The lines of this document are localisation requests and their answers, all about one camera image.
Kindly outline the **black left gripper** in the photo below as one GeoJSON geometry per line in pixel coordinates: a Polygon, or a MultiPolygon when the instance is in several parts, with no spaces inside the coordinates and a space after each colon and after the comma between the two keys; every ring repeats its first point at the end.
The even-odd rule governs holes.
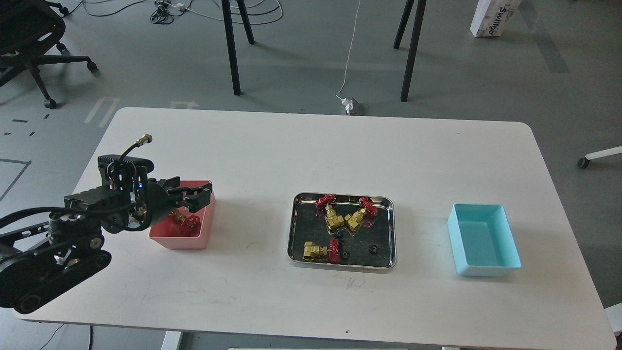
{"type": "Polygon", "coordinates": [[[181,185],[179,176],[140,180],[142,186],[133,193],[136,205],[131,213],[131,230],[144,230],[169,216],[177,208],[196,213],[211,203],[212,189],[192,189],[181,185]]]}

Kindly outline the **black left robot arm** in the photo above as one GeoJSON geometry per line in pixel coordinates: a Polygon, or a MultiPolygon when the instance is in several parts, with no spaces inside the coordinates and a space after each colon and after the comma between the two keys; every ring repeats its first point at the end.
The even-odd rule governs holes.
{"type": "Polygon", "coordinates": [[[59,297],[109,266],[103,230],[141,231],[185,207],[198,212],[211,202],[213,186],[182,186],[180,178],[131,179],[124,185],[102,185],[65,197],[62,208],[22,209],[1,219],[4,228],[36,213],[49,213],[42,224],[1,235],[1,306],[21,314],[59,297]]]}

